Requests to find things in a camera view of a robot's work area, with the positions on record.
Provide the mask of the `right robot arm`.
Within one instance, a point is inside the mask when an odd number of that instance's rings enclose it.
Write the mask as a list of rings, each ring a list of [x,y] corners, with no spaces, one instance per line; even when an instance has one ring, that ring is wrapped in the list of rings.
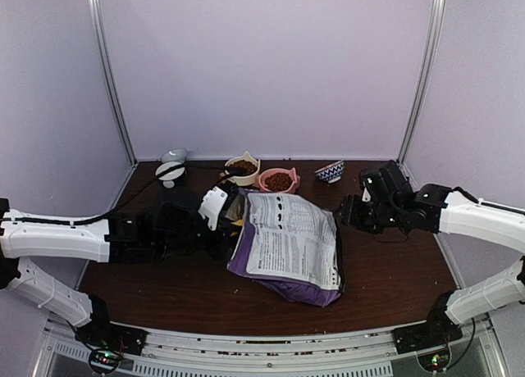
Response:
[[[460,187],[426,184],[414,190],[396,161],[363,170],[361,194],[347,196],[338,215],[344,225],[369,234],[387,228],[409,234],[458,234],[524,251],[524,211],[475,198]],[[524,301],[524,260],[470,287],[440,295],[421,327],[421,339],[439,344],[473,317]]]

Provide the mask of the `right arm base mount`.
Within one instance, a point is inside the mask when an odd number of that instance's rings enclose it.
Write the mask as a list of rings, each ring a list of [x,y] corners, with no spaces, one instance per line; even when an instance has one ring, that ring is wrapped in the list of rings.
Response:
[[[398,354],[445,346],[463,337],[459,325],[445,314],[446,303],[452,294],[453,291],[442,293],[433,303],[424,322],[392,330]]]

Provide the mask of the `purple pet food bag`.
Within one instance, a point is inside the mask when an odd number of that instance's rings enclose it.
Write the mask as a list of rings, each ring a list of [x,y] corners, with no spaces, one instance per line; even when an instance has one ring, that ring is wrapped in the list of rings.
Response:
[[[226,268],[290,302],[327,307],[345,291],[335,214],[299,195],[242,192],[244,225]]]

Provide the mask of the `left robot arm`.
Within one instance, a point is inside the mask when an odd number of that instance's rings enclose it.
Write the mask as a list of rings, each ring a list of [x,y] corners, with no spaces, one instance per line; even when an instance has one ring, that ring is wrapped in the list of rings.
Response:
[[[90,218],[36,216],[1,201],[1,287],[15,290],[111,347],[118,331],[104,300],[80,293],[32,262],[32,257],[77,258],[107,264],[154,264],[198,248],[219,257],[214,236],[233,194],[217,186],[203,197],[187,188],[163,190],[138,214],[116,210]]]

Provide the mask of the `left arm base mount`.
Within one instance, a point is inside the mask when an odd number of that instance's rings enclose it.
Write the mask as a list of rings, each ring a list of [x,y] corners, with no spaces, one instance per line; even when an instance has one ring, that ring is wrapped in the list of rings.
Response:
[[[76,337],[90,346],[139,356],[144,348],[147,332],[112,323],[105,301],[94,295],[89,295],[88,299],[91,305],[90,321],[75,328]]]

